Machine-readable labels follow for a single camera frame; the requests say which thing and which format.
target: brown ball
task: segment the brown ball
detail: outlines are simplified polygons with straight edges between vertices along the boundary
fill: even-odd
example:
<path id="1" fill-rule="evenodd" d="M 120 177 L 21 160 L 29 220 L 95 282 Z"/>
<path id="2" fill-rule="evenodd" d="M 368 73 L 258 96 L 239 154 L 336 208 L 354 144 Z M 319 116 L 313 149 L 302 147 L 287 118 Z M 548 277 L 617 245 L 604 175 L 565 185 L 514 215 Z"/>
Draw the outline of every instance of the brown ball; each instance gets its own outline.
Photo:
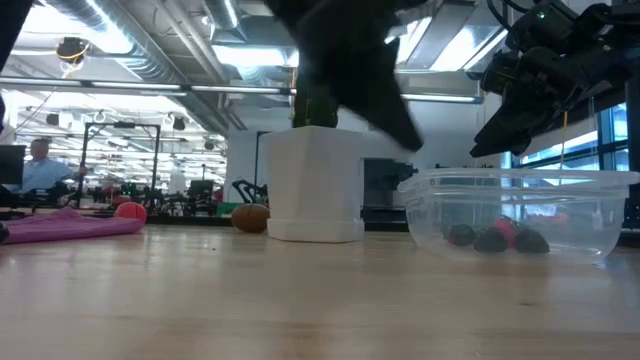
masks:
<path id="1" fill-rule="evenodd" d="M 231 223 L 238 230 L 259 234 L 267 229 L 269 208 L 258 204 L 244 204 L 238 206 L 231 213 Z"/>

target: pink cloth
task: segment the pink cloth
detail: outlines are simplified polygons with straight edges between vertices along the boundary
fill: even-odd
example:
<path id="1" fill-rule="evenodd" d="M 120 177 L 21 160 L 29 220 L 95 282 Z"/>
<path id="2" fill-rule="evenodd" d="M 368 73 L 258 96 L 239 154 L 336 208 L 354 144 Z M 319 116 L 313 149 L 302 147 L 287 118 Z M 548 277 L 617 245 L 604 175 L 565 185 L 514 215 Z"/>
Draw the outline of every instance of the pink cloth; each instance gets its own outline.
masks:
<path id="1" fill-rule="evenodd" d="M 144 226 L 138 219 L 85 217 L 69 207 L 52 214 L 7 221 L 5 225 L 10 233 L 5 245 L 132 234 Z"/>

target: person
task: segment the person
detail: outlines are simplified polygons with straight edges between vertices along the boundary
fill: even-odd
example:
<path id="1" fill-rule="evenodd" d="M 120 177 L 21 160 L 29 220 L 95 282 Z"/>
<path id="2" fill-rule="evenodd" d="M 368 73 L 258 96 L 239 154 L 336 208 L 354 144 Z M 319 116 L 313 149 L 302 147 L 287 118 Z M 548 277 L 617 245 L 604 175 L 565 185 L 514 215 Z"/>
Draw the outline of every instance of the person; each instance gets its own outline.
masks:
<path id="1" fill-rule="evenodd" d="M 24 165 L 22 185 L 7 187 L 14 194 L 24 194 L 34 189 L 51 189 L 58 181 L 78 179 L 80 175 L 87 174 L 85 167 L 74 173 L 66 164 L 50 159 L 49 141 L 46 139 L 33 140 L 30 150 L 33 159 Z"/>

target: red ball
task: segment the red ball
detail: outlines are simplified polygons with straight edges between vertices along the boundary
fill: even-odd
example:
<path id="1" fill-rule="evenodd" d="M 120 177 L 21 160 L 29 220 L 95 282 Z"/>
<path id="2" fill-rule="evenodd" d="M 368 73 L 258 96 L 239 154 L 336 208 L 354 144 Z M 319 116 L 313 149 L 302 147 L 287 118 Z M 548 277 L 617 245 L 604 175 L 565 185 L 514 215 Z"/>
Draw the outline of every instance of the red ball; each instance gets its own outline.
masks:
<path id="1" fill-rule="evenodd" d="M 120 204 L 113 215 L 128 219 L 138 219 L 143 224 L 147 222 L 147 210 L 144 206 L 134 202 Z"/>
<path id="2" fill-rule="evenodd" d="M 500 231 L 502 236 L 504 236 L 504 238 L 507 240 L 509 248 L 513 248 L 517 235 L 515 224 L 509 219 L 500 218 L 496 221 L 493 227 Z"/>

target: white planter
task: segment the white planter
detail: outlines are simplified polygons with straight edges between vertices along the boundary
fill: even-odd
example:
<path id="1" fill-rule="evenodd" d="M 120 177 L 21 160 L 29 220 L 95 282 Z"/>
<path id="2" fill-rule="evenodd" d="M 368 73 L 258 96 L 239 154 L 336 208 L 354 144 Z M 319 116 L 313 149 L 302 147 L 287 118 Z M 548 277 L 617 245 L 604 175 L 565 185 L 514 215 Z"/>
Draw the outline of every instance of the white planter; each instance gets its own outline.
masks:
<path id="1" fill-rule="evenodd" d="M 308 126 L 265 140 L 269 236 L 325 243 L 362 240 L 362 134 Z"/>

